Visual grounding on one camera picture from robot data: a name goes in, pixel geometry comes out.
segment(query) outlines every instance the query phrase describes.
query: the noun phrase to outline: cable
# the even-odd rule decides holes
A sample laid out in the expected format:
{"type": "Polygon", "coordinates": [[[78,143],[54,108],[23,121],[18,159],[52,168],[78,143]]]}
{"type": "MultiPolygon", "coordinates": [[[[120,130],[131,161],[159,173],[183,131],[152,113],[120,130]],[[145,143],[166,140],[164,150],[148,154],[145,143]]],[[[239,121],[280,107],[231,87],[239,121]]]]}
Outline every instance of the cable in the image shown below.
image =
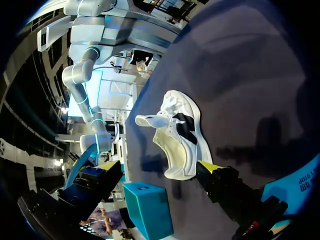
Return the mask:
{"type": "Polygon", "coordinates": [[[133,71],[133,72],[138,72],[138,73],[144,73],[144,74],[150,74],[150,72],[147,71],[139,71],[135,69],[129,69],[129,68],[124,68],[124,67],[115,67],[115,66],[99,66],[94,68],[92,71],[97,70],[97,69],[119,69],[119,70],[124,70],[124,71],[133,71]]]}

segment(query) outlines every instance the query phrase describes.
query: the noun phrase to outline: white sneaker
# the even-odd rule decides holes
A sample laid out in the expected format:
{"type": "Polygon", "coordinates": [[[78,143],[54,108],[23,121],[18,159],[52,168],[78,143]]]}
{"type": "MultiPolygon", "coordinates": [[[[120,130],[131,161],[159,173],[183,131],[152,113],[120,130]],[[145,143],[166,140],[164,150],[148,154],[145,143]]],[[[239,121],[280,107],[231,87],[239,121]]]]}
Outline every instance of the white sneaker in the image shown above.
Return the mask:
{"type": "Polygon", "coordinates": [[[200,130],[200,110],[182,92],[170,90],[156,115],[137,115],[135,123],[156,128],[153,142],[166,154],[168,179],[188,180],[196,175],[198,160],[213,163],[208,144],[200,130]]]}

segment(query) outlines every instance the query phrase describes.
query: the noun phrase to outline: light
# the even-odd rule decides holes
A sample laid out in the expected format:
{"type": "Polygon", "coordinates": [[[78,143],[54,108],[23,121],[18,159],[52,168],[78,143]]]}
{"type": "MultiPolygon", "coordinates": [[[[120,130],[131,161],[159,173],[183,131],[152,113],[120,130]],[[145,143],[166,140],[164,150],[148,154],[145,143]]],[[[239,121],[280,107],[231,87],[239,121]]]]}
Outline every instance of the light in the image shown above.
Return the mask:
{"type": "Polygon", "coordinates": [[[63,114],[66,114],[69,111],[69,108],[68,107],[62,107],[61,111],[62,111],[63,114]]]}
{"type": "Polygon", "coordinates": [[[60,161],[56,160],[56,161],[54,161],[54,165],[55,166],[61,166],[61,163],[60,163],[60,161]]]}
{"type": "MultiPolygon", "coordinates": [[[[91,107],[95,107],[98,105],[98,97],[99,97],[99,90],[100,90],[100,83],[103,75],[103,71],[101,70],[94,70],[91,75],[91,79],[86,83],[82,83],[87,97],[89,99],[89,104],[91,107]]],[[[68,116],[69,117],[82,117],[82,113],[79,109],[78,104],[74,96],[71,94],[69,100],[69,109],[68,109],[68,116]]]]}

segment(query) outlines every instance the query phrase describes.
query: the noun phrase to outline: person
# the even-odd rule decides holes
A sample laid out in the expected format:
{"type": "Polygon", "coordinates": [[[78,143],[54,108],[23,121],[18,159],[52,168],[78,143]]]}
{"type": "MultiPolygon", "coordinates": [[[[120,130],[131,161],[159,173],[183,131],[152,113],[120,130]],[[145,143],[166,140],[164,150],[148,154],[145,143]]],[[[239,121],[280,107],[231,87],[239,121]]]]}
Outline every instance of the person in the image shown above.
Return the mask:
{"type": "Polygon", "coordinates": [[[102,207],[97,207],[86,221],[81,221],[80,225],[90,224],[90,227],[97,234],[112,234],[112,230],[123,230],[134,228],[135,225],[130,220],[128,209],[106,212],[102,207]]]}

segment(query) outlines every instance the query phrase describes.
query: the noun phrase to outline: teal box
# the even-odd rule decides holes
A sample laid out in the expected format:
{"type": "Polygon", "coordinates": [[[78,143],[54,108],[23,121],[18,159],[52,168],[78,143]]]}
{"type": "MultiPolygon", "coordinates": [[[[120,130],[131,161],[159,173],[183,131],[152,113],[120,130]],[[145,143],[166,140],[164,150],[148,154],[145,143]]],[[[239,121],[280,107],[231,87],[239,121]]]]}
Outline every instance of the teal box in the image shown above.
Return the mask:
{"type": "Polygon", "coordinates": [[[144,182],[123,185],[129,216],[148,240],[159,240],[174,233],[166,189],[144,182]]]}

